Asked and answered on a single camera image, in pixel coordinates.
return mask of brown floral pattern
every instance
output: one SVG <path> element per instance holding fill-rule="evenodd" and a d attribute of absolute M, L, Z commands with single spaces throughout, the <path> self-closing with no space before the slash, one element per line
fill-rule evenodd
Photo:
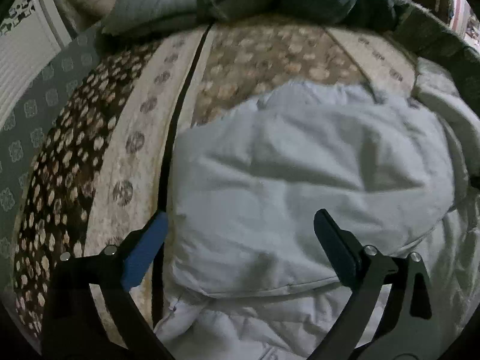
<path fill-rule="evenodd" d="M 291 79 L 363 83 L 364 75 L 323 28 L 281 17 L 254 18 L 217 30 L 193 124 L 204 124 L 253 95 Z"/>
<path fill-rule="evenodd" d="M 41 332 L 50 272 L 60 255 L 81 256 L 103 157 L 135 80 L 160 42 L 134 46 L 105 59 L 75 90 L 34 161 L 14 257 L 14 287 L 21 321 Z M 129 141 L 133 152 L 140 136 Z M 127 204 L 131 184 L 114 197 Z"/>

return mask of white fabric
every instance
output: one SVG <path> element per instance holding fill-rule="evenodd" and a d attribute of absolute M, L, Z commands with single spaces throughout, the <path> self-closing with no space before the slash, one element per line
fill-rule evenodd
<path fill-rule="evenodd" d="M 351 293 L 313 232 L 326 208 L 362 244 L 422 253 L 447 346 L 475 293 L 478 254 L 458 261 L 465 236 L 476 242 L 477 195 L 447 119 L 360 86 L 289 82 L 179 135 L 159 339 L 178 359 L 308 357 Z"/>

